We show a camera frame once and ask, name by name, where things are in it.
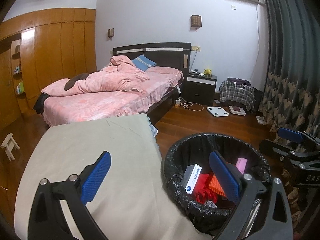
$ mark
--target white wall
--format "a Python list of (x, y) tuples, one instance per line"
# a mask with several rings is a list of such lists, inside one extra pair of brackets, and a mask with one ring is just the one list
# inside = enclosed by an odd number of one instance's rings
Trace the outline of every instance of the white wall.
[(95, 9), (97, 0), (16, 0), (4, 21), (21, 14), (51, 8), (87, 8)]
[[(218, 87), (228, 77), (252, 81), (262, 90), (268, 60), (266, 8), (245, 0), (97, 0), (97, 68), (108, 64), (114, 47), (148, 42), (191, 42), (200, 46), (193, 68), (211, 68)], [(202, 16), (202, 28), (191, 30), (190, 16)], [(109, 28), (115, 37), (107, 39)]]

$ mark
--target black trash bag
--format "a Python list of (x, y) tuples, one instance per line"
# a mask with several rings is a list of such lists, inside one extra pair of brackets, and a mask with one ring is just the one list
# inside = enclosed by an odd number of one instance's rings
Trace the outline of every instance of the black trash bag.
[(209, 155), (218, 150), (226, 162), (236, 164), (238, 158), (247, 160), (245, 172), (257, 180), (270, 181), (270, 167), (267, 160), (251, 145), (228, 135), (198, 133), (174, 143), (162, 161), (162, 176), (165, 189), (183, 212), (202, 233), (214, 236), (227, 220), (232, 208), (207, 207), (187, 194), (180, 184), (189, 165), (198, 164), (201, 173), (211, 172)]

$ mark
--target dark gray curtain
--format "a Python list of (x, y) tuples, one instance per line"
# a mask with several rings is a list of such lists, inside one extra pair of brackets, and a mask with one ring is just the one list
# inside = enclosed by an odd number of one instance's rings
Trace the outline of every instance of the dark gray curtain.
[(270, 62), (260, 110), (272, 132), (288, 127), (319, 137), (320, 26), (303, 0), (266, 2)]

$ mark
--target book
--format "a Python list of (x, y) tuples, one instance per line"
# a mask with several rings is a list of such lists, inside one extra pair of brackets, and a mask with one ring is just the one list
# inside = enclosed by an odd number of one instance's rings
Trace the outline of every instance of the book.
[(264, 120), (264, 118), (262, 116), (256, 115), (256, 118), (257, 118), (257, 121), (259, 124), (267, 125), (266, 121)]
[(24, 92), (24, 86), (23, 86), (23, 82), (22, 81), (19, 83), (19, 87), (20, 87), (20, 93), (23, 93)]

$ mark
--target dark wooden headboard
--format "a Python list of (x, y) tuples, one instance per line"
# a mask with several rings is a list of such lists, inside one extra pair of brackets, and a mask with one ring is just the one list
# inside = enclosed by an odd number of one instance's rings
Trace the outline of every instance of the dark wooden headboard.
[(113, 49), (113, 56), (126, 55), (135, 59), (144, 55), (157, 63), (157, 66), (171, 67), (183, 72), (186, 79), (190, 67), (191, 43), (161, 42), (123, 46)]

